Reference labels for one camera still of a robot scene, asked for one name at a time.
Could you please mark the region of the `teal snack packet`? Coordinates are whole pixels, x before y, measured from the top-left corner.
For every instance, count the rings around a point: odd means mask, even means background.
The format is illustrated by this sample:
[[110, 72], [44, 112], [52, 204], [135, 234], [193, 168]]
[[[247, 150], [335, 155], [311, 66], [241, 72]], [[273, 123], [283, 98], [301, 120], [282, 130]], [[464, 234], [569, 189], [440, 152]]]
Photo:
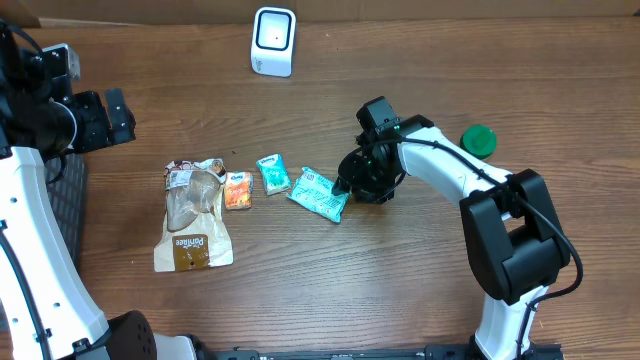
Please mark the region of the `teal snack packet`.
[[310, 167], [303, 167], [287, 197], [305, 209], [334, 222], [341, 222], [349, 193], [333, 194], [334, 182]]

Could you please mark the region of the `small teal tissue packet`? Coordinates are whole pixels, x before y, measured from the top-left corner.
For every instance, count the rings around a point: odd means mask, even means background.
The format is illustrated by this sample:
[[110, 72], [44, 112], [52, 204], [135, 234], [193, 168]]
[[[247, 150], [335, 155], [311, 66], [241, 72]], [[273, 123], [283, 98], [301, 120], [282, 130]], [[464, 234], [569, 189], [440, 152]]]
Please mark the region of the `small teal tissue packet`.
[[266, 156], [256, 161], [262, 175], [267, 196], [271, 196], [291, 187], [291, 180], [280, 154]]

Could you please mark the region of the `green lid jar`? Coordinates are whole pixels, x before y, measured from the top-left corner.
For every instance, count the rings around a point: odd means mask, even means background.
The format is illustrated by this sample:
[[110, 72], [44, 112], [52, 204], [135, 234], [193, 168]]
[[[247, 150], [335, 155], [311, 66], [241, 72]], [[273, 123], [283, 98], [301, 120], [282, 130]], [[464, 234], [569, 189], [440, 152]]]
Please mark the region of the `green lid jar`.
[[497, 136], [494, 131], [484, 125], [472, 125], [462, 134], [459, 140], [460, 147], [483, 160], [491, 156], [497, 147]]

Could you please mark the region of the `orange tissue packet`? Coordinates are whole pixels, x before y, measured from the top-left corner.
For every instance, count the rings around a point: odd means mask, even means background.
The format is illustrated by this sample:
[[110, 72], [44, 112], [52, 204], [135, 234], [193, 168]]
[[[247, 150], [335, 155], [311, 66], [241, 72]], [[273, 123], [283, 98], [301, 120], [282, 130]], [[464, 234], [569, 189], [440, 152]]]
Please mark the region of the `orange tissue packet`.
[[227, 210], [248, 209], [252, 206], [253, 176], [250, 172], [228, 172], [224, 202]]

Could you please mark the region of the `brown paper bread bag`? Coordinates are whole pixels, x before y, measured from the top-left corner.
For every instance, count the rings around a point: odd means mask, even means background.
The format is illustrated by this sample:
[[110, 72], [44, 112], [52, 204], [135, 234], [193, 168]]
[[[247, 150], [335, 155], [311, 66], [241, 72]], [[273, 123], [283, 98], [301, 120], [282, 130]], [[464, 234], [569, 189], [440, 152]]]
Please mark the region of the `brown paper bread bag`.
[[222, 219], [226, 169], [219, 158], [172, 161], [164, 168], [165, 215], [154, 271], [181, 272], [233, 263]]

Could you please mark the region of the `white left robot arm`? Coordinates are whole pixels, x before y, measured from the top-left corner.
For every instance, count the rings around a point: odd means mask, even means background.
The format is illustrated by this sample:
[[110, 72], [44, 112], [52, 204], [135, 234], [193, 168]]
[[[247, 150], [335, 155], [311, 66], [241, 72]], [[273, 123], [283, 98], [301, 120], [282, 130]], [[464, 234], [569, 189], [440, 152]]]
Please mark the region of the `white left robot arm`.
[[107, 319], [72, 262], [47, 193], [46, 161], [130, 142], [119, 89], [74, 94], [71, 49], [1, 36], [1, 302], [16, 359], [209, 359], [193, 336], [154, 333], [130, 311]]

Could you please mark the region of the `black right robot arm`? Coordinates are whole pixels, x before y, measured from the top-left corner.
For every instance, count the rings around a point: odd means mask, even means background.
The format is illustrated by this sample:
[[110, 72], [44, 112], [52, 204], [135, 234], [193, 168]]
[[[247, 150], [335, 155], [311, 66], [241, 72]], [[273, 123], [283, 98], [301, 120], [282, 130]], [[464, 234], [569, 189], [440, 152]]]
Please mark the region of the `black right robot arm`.
[[406, 176], [457, 205], [472, 273], [485, 292], [479, 327], [465, 344], [432, 344], [424, 359], [561, 359], [558, 345], [536, 345], [529, 333], [550, 286], [578, 258], [564, 235], [542, 177], [513, 174], [456, 146], [426, 117], [399, 117], [385, 97], [356, 118], [357, 149], [340, 163], [334, 194], [382, 204]]

